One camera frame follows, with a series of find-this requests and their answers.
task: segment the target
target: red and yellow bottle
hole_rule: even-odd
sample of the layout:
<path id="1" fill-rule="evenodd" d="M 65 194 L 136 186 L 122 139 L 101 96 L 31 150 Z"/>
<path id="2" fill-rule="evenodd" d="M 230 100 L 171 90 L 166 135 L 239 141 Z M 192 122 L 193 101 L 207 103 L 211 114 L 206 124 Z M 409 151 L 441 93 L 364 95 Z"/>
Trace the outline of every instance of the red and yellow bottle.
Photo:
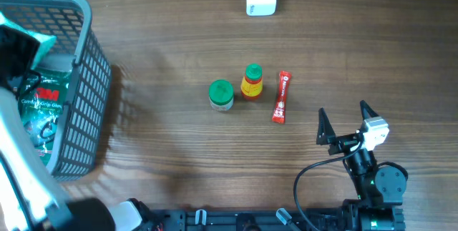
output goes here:
<path id="1" fill-rule="evenodd" d="M 240 89 L 247 100 L 253 101 L 260 97 L 263 92 L 263 69 L 260 65 L 250 64 L 246 67 Z"/>

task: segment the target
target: jar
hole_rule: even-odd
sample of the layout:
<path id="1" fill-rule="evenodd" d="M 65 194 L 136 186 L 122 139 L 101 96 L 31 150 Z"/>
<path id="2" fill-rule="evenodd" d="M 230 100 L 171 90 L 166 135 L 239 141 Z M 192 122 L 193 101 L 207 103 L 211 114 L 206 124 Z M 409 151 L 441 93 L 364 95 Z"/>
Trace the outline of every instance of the jar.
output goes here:
<path id="1" fill-rule="evenodd" d="M 226 80 L 216 80 L 210 85 L 208 98 L 214 110 L 227 111 L 234 104 L 234 88 Z"/>
<path id="2" fill-rule="evenodd" d="M 249 64 L 240 86 L 243 98 L 253 101 L 263 91 L 263 69 L 258 64 Z"/>

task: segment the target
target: red wrapper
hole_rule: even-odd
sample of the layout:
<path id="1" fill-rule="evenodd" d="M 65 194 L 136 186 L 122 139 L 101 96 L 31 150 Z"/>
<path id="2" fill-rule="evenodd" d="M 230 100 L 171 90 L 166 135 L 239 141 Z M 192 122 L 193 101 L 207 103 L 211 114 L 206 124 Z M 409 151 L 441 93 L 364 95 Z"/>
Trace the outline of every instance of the red wrapper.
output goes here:
<path id="1" fill-rule="evenodd" d="M 291 80 L 291 73 L 287 71 L 280 71 L 280 84 L 278 85 L 278 97 L 273 111 L 272 121 L 285 124 L 285 106 L 286 95 L 288 95 L 288 86 Z"/>

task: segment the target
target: yellow label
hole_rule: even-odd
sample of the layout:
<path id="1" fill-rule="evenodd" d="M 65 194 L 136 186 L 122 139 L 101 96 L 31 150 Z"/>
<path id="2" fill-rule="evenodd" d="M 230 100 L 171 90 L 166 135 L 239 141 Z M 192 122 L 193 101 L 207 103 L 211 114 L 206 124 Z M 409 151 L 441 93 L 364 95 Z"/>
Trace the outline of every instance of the yellow label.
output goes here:
<path id="1" fill-rule="evenodd" d="M 263 80 L 257 84 L 250 84 L 245 80 L 245 77 L 242 79 L 242 85 L 240 86 L 244 95 L 249 97 L 258 96 L 263 91 Z"/>

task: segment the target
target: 3m logo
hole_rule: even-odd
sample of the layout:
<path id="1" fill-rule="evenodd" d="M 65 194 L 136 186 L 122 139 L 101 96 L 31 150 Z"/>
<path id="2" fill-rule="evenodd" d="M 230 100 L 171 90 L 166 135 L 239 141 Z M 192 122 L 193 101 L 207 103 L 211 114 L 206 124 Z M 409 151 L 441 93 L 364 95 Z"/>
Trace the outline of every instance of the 3m logo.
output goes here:
<path id="1" fill-rule="evenodd" d="M 55 102 L 59 99 L 58 90 L 52 91 L 51 89 L 45 89 L 41 87 L 36 88 L 36 95 L 38 96 L 38 99 L 48 99 Z"/>

